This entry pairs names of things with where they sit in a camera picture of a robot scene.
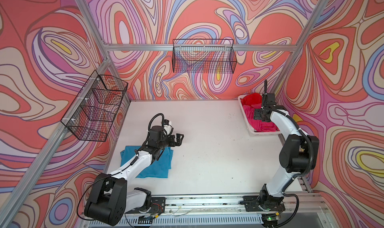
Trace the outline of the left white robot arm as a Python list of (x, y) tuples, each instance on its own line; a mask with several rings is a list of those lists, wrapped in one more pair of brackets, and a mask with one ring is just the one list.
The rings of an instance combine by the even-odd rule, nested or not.
[(126, 216), (135, 211), (141, 214), (158, 210), (160, 215), (163, 207), (152, 202), (152, 193), (143, 188), (128, 190), (129, 184), (146, 168), (159, 161), (166, 148), (182, 145), (184, 135), (174, 134), (171, 121), (164, 114), (154, 115), (148, 125), (148, 133), (143, 144), (134, 151), (133, 157), (115, 171), (101, 173), (87, 189), (90, 195), (79, 216), (86, 221), (98, 221), (115, 226)]

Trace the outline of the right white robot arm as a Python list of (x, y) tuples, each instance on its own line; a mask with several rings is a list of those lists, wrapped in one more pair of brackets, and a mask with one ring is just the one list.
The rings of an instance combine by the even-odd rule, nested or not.
[(244, 196), (240, 203), (247, 212), (282, 212), (288, 187), (299, 177), (306, 176), (316, 166), (319, 139), (308, 135), (289, 115), (287, 109), (276, 103), (275, 94), (258, 95), (253, 112), (242, 110), (246, 122), (250, 120), (273, 123), (285, 142), (279, 153), (280, 166), (272, 180), (263, 185), (257, 196)]

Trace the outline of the magenta t shirt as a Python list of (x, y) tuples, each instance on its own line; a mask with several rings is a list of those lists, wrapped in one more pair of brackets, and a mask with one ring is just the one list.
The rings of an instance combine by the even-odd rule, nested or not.
[(262, 122), (261, 120), (254, 119), (255, 110), (260, 108), (261, 108), (261, 104), (255, 104), (252, 106), (243, 105), (243, 110), (246, 114), (249, 124), (252, 126), (252, 128), (256, 132), (263, 132), (263, 133), (278, 132), (279, 129), (273, 122)]

